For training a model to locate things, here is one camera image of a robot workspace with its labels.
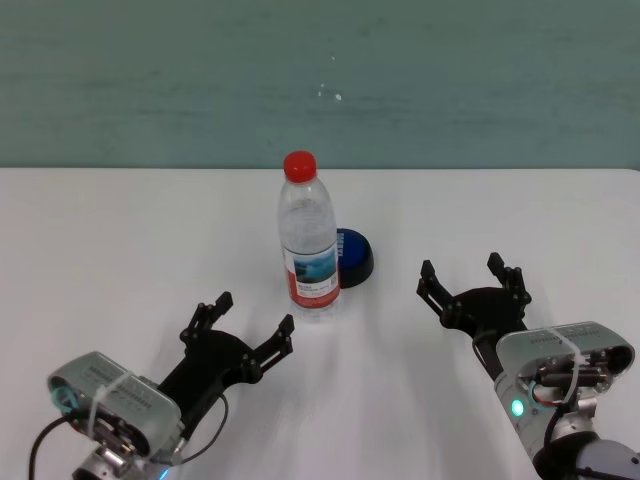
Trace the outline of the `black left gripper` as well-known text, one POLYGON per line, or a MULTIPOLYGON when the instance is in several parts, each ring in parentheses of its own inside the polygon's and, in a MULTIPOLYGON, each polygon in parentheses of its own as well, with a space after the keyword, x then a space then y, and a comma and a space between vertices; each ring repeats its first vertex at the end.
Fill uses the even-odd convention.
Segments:
POLYGON ((199 303, 180 340, 188 343, 183 360, 157 389, 179 407, 183 436, 191 436, 221 397, 235 384, 258 383, 273 366, 293 352, 291 335, 294 318, 283 317, 275 333, 251 349, 239 338, 213 325, 233 306, 233 297, 224 291, 213 304, 199 303))

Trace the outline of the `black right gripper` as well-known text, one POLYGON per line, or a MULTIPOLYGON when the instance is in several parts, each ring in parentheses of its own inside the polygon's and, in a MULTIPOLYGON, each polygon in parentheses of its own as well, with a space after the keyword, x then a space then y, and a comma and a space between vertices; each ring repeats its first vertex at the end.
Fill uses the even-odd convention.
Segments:
POLYGON ((532 298, 521 268, 507 266, 498 252, 489 255, 487 267, 504 289, 476 288, 453 297, 439 282, 431 261, 424 260, 416 293, 444 328, 462 331, 471 338, 488 331, 495 331, 497 338, 525 331, 524 310, 532 298))

